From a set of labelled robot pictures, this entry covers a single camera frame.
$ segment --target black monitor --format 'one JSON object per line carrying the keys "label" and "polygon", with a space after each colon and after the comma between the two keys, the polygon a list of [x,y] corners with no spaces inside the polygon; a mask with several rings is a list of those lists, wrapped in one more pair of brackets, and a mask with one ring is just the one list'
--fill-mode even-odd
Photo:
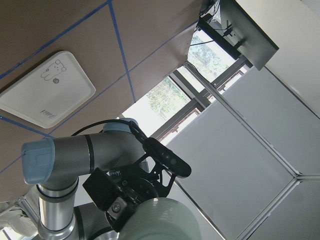
{"label": "black monitor", "polygon": [[238,51],[258,70],[279,49],[235,0],[220,0],[220,17],[223,29],[231,25],[232,32],[227,37],[234,46],[240,45]]}

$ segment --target black metal bar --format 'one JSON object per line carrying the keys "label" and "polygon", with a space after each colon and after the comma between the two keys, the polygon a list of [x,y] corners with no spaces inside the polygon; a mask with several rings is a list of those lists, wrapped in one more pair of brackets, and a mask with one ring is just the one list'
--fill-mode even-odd
{"label": "black metal bar", "polygon": [[223,50],[225,50],[233,59],[237,60],[241,53],[225,40],[216,30],[214,30],[201,17],[199,18],[198,27],[201,28],[212,40],[214,40]]}

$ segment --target blue joint cap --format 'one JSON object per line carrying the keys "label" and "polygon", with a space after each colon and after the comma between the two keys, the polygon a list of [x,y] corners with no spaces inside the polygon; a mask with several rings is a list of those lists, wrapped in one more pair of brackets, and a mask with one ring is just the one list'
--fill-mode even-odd
{"label": "blue joint cap", "polygon": [[[135,124],[138,125],[138,122],[136,120],[134,120],[133,118],[128,118],[128,117],[124,117],[124,118],[120,118],[120,120],[124,120],[124,121],[133,121],[135,122]],[[121,131],[121,132],[127,132],[127,133],[131,133],[130,128],[127,124],[121,123],[121,122],[109,122],[106,123],[103,126],[103,132],[107,132],[107,131]]]}
{"label": "blue joint cap", "polygon": [[27,142],[22,146],[22,167],[27,184],[44,184],[55,163],[55,144],[51,138]]}

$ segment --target cable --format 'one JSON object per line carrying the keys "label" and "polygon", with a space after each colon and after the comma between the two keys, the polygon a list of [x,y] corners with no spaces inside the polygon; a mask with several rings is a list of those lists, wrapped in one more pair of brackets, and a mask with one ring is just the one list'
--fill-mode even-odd
{"label": "cable", "polygon": [[138,125],[134,121],[125,121],[125,120],[121,120],[121,119],[109,119],[109,120],[97,121],[95,123],[92,123],[90,125],[87,125],[87,126],[81,128],[80,130],[78,130],[74,134],[72,134],[71,136],[76,136],[79,133],[81,133],[87,129],[93,128],[93,127],[101,125],[101,124],[108,124],[108,123],[121,123],[121,124],[128,125],[131,133],[142,144],[144,143],[145,139],[147,139],[147,136],[145,135],[145,133],[138,127]]}
{"label": "cable", "polygon": [[212,43],[212,42],[214,42],[214,40],[191,44],[190,47],[196,46],[196,45],[201,45],[201,44],[208,44],[208,43]]}

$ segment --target window pane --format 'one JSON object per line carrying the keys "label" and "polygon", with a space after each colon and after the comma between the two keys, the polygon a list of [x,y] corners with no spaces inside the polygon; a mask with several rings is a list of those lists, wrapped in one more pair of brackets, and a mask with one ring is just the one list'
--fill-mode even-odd
{"label": "window pane", "polygon": [[149,137],[188,102],[190,98],[170,77],[166,77],[122,115],[137,120]]}
{"label": "window pane", "polygon": [[179,67],[178,72],[200,93],[205,87],[184,67]]}
{"label": "window pane", "polygon": [[[193,34],[191,45],[212,39],[203,31]],[[230,67],[235,60],[215,42],[190,46],[188,61],[210,82]]]}
{"label": "window pane", "polygon": [[171,131],[164,135],[160,139],[160,142],[163,145],[167,145],[178,133],[182,131],[182,129],[188,126],[199,114],[200,111],[197,108],[195,108],[183,120],[181,120],[176,126],[174,126],[174,128]]}

